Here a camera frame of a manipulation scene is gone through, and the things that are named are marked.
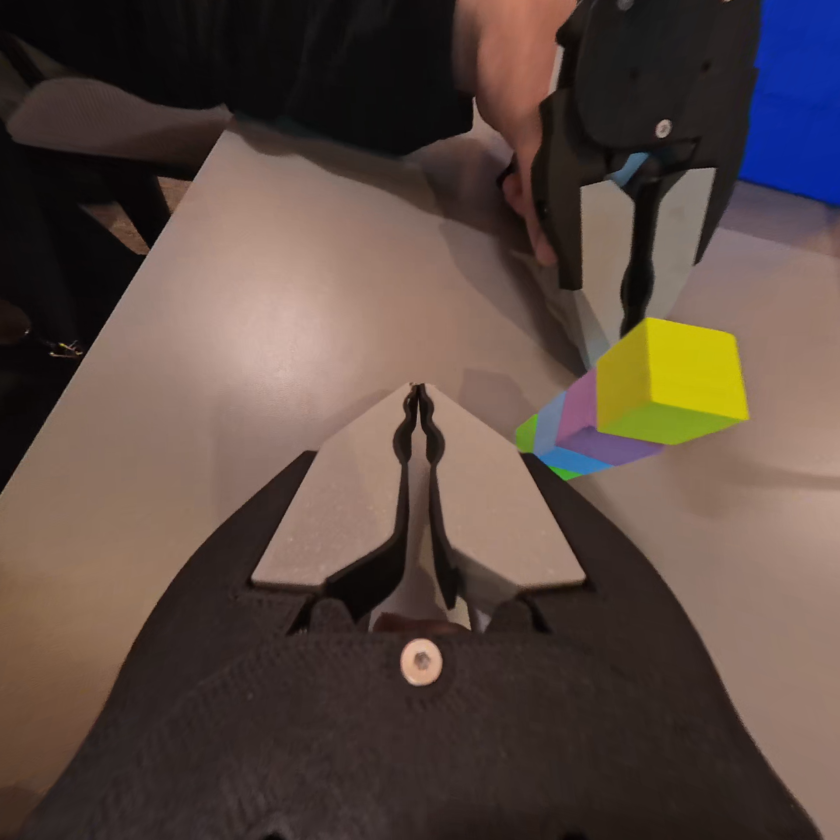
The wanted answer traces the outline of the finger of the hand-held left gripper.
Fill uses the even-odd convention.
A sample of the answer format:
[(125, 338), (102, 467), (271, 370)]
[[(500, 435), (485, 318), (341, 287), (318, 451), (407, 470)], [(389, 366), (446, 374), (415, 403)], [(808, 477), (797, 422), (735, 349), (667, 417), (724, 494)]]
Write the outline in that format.
[(587, 368), (621, 338), (623, 281), (633, 236), (634, 201), (614, 180), (582, 187), (582, 287), (576, 292), (576, 311)]
[(639, 183), (639, 311), (665, 319), (693, 266), (715, 167), (647, 175)]

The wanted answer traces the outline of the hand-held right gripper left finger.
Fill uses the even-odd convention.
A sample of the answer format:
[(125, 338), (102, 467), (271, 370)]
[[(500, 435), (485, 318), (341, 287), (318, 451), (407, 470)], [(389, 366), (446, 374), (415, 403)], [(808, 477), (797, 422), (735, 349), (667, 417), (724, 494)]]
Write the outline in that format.
[(404, 384), (311, 459), (251, 581), (340, 601), (353, 620), (394, 592), (406, 562), (417, 386)]

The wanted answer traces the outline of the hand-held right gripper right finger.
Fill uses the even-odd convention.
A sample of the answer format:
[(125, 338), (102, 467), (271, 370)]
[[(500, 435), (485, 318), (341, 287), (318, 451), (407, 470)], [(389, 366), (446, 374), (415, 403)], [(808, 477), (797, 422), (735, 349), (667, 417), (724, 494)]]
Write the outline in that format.
[(582, 585), (585, 573), (516, 446), (420, 385), (434, 571), (447, 609), (494, 610), (523, 593)]

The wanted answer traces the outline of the green foam cube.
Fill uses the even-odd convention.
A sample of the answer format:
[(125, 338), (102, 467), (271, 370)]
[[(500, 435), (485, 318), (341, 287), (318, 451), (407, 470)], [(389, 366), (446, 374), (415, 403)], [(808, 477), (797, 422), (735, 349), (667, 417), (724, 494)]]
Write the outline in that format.
[[(531, 415), (527, 421), (518, 426), (515, 432), (515, 445), (517, 446), (519, 452), (531, 455), (537, 454), (536, 437), (538, 425), (539, 414), (535, 413)], [(543, 456), (539, 456), (538, 458), (549, 469), (551, 469), (556, 476), (559, 476), (563, 480), (571, 480), (582, 475), (581, 472), (576, 471), (574, 469), (567, 469), (562, 465), (555, 465), (554, 463), (550, 463)]]

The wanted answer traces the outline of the blue foam cube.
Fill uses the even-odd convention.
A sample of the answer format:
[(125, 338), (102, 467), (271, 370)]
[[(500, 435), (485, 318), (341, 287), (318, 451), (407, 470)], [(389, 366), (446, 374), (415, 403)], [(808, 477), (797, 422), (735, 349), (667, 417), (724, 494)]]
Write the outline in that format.
[(611, 465), (582, 455), (556, 444), (560, 429), (566, 392), (552, 399), (535, 417), (537, 419), (532, 453), (555, 474), (569, 480), (577, 476), (588, 476), (611, 468)]

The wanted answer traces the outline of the purple foam cube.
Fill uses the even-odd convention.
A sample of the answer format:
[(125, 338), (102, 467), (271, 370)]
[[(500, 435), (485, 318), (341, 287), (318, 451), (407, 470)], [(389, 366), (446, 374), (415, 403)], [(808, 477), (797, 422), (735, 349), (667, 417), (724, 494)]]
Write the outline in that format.
[(555, 446), (608, 466), (623, 466), (656, 455), (663, 444), (599, 432), (596, 369), (588, 371), (564, 394)]

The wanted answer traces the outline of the yellow foam cube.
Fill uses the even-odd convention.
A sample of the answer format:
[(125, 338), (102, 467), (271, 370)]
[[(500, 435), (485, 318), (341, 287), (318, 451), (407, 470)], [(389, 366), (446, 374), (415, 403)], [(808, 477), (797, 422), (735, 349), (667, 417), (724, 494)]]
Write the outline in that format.
[(681, 445), (750, 420), (729, 332), (646, 318), (595, 365), (600, 433)]

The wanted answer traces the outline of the person's left forearm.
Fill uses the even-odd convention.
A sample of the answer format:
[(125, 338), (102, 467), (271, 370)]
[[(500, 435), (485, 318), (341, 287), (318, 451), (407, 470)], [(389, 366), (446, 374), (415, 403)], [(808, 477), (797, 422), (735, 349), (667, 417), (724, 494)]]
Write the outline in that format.
[(454, 15), (448, 1), (1, 2), (3, 31), (147, 102), (393, 155), (472, 127)]

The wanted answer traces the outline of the person's left hand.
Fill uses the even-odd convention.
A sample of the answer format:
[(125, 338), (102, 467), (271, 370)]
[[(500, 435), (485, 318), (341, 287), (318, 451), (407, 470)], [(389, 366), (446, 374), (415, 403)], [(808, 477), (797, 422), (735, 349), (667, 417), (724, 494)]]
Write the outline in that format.
[(532, 164), (542, 141), (539, 106), (550, 93), (558, 49), (555, 37), (575, 6), (575, 1), (455, 4), (455, 85), (474, 96), (481, 118), (515, 155), (515, 170), (502, 183), (502, 191), (524, 220), (542, 266), (553, 266), (557, 258), (532, 200)]

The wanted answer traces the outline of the blue plastic bin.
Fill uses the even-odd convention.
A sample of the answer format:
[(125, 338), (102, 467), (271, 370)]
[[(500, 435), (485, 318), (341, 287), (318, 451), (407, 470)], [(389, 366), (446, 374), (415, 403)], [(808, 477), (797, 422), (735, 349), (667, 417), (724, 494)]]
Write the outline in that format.
[(839, 2), (766, 1), (740, 178), (839, 204)]

